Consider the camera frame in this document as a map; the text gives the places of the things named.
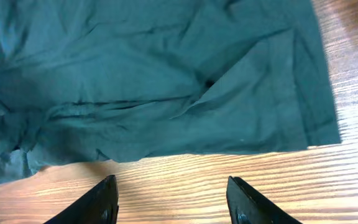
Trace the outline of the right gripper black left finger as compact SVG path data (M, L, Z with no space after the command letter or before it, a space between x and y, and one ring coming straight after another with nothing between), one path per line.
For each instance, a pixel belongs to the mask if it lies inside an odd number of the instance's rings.
M45 224L116 224L118 198L116 176L108 175Z

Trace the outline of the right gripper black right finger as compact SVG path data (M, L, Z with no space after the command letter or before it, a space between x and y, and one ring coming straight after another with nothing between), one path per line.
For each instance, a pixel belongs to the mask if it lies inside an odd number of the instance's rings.
M226 200L232 224L301 224L240 177L229 176Z

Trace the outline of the dark green t-shirt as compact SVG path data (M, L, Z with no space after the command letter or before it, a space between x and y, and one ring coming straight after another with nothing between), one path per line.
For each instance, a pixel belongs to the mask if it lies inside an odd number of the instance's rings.
M0 184L340 141L310 1L0 1Z

